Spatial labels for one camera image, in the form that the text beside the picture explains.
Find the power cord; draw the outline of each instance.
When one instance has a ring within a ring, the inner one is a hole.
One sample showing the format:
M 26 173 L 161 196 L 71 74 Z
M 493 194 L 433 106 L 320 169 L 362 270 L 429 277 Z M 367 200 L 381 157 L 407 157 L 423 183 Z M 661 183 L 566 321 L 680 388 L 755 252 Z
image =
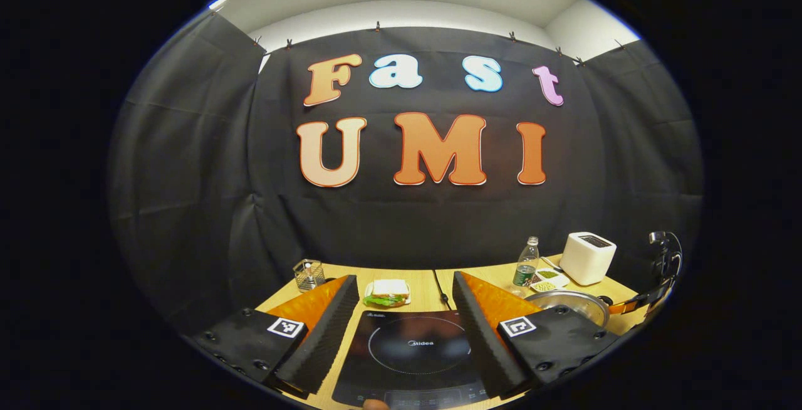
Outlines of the power cord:
M 440 281 L 437 279 L 437 271 L 432 270 L 432 273 L 435 274 L 435 282 L 437 283 L 437 289 L 440 292 L 440 299 L 444 304 L 446 304 L 447 307 L 449 307 L 449 310 L 452 309 L 449 305 L 449 296 L 447 296 L 446 293 L 443 292 L 443 288 L 440 287 Z

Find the blue letter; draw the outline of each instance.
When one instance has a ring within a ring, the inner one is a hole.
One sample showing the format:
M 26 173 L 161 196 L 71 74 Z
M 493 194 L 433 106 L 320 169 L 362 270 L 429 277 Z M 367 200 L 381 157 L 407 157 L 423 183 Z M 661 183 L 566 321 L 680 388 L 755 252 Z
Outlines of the blue letter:
M 465 76 L 467 86 L 473 90 L 484 90 L 485 92 L 498 92 L 501 89 L 501 65 L 490 58 L 482 56 L 468 56 L 462 61 L 462 68 L 469 75 Z
M 387 89 L 394 85 L 412 89 L 424 81 L 424 78 L 418 75 L 418 59 L 409 54 L 390 54 L 379 58 L 373 65 L 380 68 L 370 74 L 369 81 L 373 87 L 379 89 Z

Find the wooden table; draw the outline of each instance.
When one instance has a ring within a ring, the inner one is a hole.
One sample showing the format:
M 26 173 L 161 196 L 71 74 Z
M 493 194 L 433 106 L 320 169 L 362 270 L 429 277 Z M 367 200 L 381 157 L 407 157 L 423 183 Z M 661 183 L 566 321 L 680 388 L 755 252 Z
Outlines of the wooden table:
M 550 261 L 556 265 L 559 265 L 561 257 L 562 255 L 548 256 Z M 538 265 L 538 268 L 543 267 L 549 267 L 549 265 L 542 261 L 541 264 Z M 456 270 L 470 273 L 471 275 L 476 276 L 476 278 L 481 278 L 482 280 L 490 282 L 493 285 L 510 290 L 512 286 L 513 274 L 515 273 L 515 265 L 489 265 L 461 269 L 436 270 L 440 287 L 443 289 L 443 292 L 449 296 L 449 303 L 453 310 L 457 309 L 455 304 L 453 304 L 454 299 L 452 296 L 452 281 L 454 278 L 454 272 Z M 432 270 L 369 269 L 324 264 L 323 271 L 326 276 L 331 276 L 332 278 L 338 278 L 338 276 L 343 275 L 356 275 L 360 296 L 364 295 L 367 284 L 373 280 L 381 278 L 400 278 L 406 280 L 410 287 L 410 296 L 412 297 L 410 304 L 404 305 L 403 307 L 382 309 L 383 311 L 409 313 L 416 311 L 443 311 L 449 309 L 440 299 L 439 291 L 437 289 L 437 282 L 435 281 L 435 272 L 432 272 Z M 601 282 L 590 286 L 581 286 L 575 282 L 571 282 L 565 287 L 565 289 L 579 290 L 585 293 L 591 293 L 591 295 L 595 296 L 606 295 L 612 298 L 615 303 L 619 303 L 636 295 L 633 290 L 630 290 L 626 286 L 619 284 L 611 278 L 605 278 Z M 271 308 L 277 307 L 278 305 L 288 301 L 289 299 L 297 297 L 298 295 L 298 287 L 296 287 L 295 281 L 291 281 L 283 288 L 278 290 L 278 292 L 276 292 L 274 295 L 270 296 L 269 299 L 264 301 L 263 304 L 259 305 L 256 309 L 266 312 Z M 366 305 L 359 302 L 355 309 L 353 309 L 352 318 L 350 319 L 348 327 L 346 328 L 346 332 L 343 336 L 343 343 L 340 345 L 340 350 L 335 357 L 335 361 L 333 362 L 326 379 L 323 379 L 323 384 L 321 385 L 318 393 L 310 394 L 309 398 L 307 399 L 298 399 L 292 395 L 287 396 L 313 407 L 323 408 L 324 410 L 345 410 L 357 408 L 333 401 L 331 396 L 335 390 L 335 384 L 340 374 L 340 369 L 343 367 L 343 362 L 345 361 L 348 348 L 350 347 L 350 342 L 352 342 L 353 335 L 356 332 L 359 318 L 362 316 L 362 313 L 365 310 L 376 310 L 376 308 L 366 307 Z M 628 313 L 628 315 L 611 315 L 610 321 L 607 324 L 607 329 L 613 333 L 616 333 L 617 335 L 621 335 L 625 331 L 630 330 L 633 325 L 643 321 L 645 310 L 646 309 L 644 307 L 638 311 Z M 486 401 L 474 402 L 473 404 L 455 408 L 459 408 L 460 410 L 487 410 L 488 408 L 501 405 L 502 402 L 513 401 L 521 396 L 523 396 L 523 394 L 513 396 L 509 399 L 500 399 L 495 397 L 492 399 L 486 399 Z

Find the induction cooktop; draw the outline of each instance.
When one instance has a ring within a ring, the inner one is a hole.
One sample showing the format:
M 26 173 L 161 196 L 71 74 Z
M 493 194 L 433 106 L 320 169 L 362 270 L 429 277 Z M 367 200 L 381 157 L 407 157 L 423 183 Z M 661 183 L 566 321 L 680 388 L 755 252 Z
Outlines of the induction cooktop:
M 487 399 L 459 311 L 363 311 L 332 399 L 438 410 Z

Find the lettuce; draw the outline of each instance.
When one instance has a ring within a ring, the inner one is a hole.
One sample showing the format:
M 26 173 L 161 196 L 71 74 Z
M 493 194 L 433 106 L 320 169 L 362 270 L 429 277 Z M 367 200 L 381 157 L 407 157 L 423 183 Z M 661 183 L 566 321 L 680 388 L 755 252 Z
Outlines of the lettuce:
M 392 305 L 398 304 L 398 302 L 403 302 L 407 298 L 404 296 L 391 296 L 390 298 L 377 298 L 374 296 L 367 296 L 363 299 L 363 303 L 365 305 L 369 303 L 374 303 L 376 305 L 383 305 L 383 307 L 392 307 Z

